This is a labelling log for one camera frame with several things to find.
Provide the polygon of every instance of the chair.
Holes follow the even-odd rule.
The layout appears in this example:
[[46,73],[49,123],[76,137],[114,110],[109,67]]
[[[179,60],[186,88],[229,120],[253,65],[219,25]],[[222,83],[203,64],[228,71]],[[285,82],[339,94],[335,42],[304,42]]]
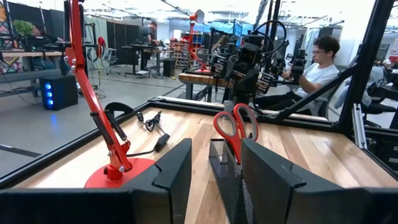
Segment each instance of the chair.
[[382,114],[382,113],[395,113],[396,109],[392,106],[382,105],[381,102],[386,99],[386,97],[371,96],[372,103],[369,106],[361,105],[362,113],[364,113],[363,121],[365,125],[374,126],[381,128],[380,125],[367,120],[368,114]]
[[109,67],[106,68],[106,75],[112,73],[117,73],[118,75],[121,74],[119,71],[111,67],[112,65],[116,65],[116,62],[118,61],[118,57],[116,56],[116,49],[105,49],[103,60],[109,63]]
[[313,102],[305,105],[303,108],[299,109],[297,113],[299,114],[301,111],[305,111],[309,109],[311,111],[312,116],[321,116],[328,119],[329,115],[329,103],[333,98],[333,95],[336,93],[339,86],[336,86],[332,89],[328,97],[318,97]]

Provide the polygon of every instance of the ceiling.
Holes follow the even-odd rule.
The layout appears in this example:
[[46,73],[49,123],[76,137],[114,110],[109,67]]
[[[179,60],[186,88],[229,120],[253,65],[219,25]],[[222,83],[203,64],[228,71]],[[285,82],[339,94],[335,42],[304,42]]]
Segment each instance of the ceiling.
[[[314,22],[313,26],[328,24],[338,21],[341,11],[336,2],[343,0],[284,0],[281,4],[280,17],[283,20],[291,18],[292,24],[312,22],[314,19],[327,16],[325,19]],[[229,0],[229,1],[187,1],[187,0],[167,0],[167,2],[178,6],[186,12],[192,14],[197,9],[205,12],[205,21],[220,19],[239,19],[241,22],[253,24],[259,10],[260,0]],[[185,14],[176,11],[171,6],[161,0],[129,1],[129,0],[86,0],[84,7],[87,13],[103,14],[112,17],[129,17],[138,15],[151,17],[160,22],[169,18],[187,18]],[[269,3],[264,10],[260,23],[267,20]]]

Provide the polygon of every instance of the red lamp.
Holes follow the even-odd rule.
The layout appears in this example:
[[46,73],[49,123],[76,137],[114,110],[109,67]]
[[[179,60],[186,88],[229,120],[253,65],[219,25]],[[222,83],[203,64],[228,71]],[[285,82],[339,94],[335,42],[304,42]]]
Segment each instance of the red lamp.
[[206,65],[200,60],[200,58],[199,58],[195,53],[193,53],[193,26],[195,25],[195,22],[197,22],[197,23],[202,23],[203,20],[204,20],[204,18],[205,18],[205,13],[204,13],[202,10],[200,10],[200,9],[198,9],[198,10],[194,13],[194,15],[192,15],[192,16],[189,17],[189,19],[191,20],[191,22],[190,22],[190,30],[189,30],[190,44],[189,44],[189,49],[188,49],[188,50],[189,50],[189,52],[192,54],[192,56],[193,56],[197,61],[200,62],[200,64],[201,64],[201,69],[200,69],[200,71],[201,71],[201,72],[204,72],[204,73],[209,73],[210,70],[208,70],[207,67],[206,67]]

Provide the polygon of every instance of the scissors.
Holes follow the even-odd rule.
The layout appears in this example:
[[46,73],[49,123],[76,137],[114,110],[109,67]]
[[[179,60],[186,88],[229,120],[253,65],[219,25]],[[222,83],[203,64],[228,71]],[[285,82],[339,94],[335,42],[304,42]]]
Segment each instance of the scissors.
[[[251,111],[250,107],[248,105],[245,105],[244,103],[239,103],[235,105],[234,107],[234,116],[231,113],[228,112],[220,112],[216,114],[213,120],[213,125],[216,128],[216,131],[218,134],[223,136],[228,143],[232,146],[234,154],[236,155],[236,158],[238,160],[238,164],[241,163],[241,138],[250,138],[246,134],[246,130],[244,128],[244,122],[242,118],[242,114],[240,113],[240,110],[244,110],[246,114],[250,118],[250,122],[252,123],[253,131],[252,131],[252,136],[251,139],[257,141],[258,138],[258,132],[259,132],[259,126],[257,123],[257,119],[254,116],[253,111]],[[232,134],[227,134],[223,128],[221,128],[218,124],[219,119],[227,119],[229,122],[232,124],[232,129],[233,133]]]

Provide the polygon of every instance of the concrete floor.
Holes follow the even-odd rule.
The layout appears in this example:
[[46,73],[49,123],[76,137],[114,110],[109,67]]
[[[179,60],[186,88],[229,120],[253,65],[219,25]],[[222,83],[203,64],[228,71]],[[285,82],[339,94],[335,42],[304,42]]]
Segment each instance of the concrete floor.
[[[101,74],[100,89],[104,91],[106,98],[100,100],[105,107],[110,102],[125,103],[133,108],[145,103],[148,99],[165,95],[178,97],[185,92],[185,85],[178,79],[139,79],[135,76],[124,77],[124,72],[130,72],[132,67],[119,67],[122,75]],[[92,83],[99,84],[100,79],[97,71],[92,73]],[[27,86],[29,82],[15,83],[19,86]],[[205,86],[194,85],[194,93]],[[10,90],[6,84],[0,85],[0,90]],[[268,95],[283,94],[289,89],[286,86],[271,88]],[[41,98],[36,100],[30,93],[21,94],[26,101],[22,101],[17,95],[0,98],[0,144],[12,146],[19,149],[46,154],[62,145],[80,137],[95,129],[95,124],[89,116],[89,108],[84,98],[79,98],[79,104],[70,106],[60,111],[45,110],[41,105]],[[223,89],[217,94],[217,101],[221,101]],[[215,90],[213,89],[212,101],[215,101]],[[398,106],[397,102],[386,101],[388,105]],[[336,121],[340,114],[339,110],[330,110],[329,120]],[[388,127],[393,114],[381,114],[370,116],[371,121]],[[0,151],[0,178],[14,169],[19,168],[34,158],[22,156],[12,152]]]

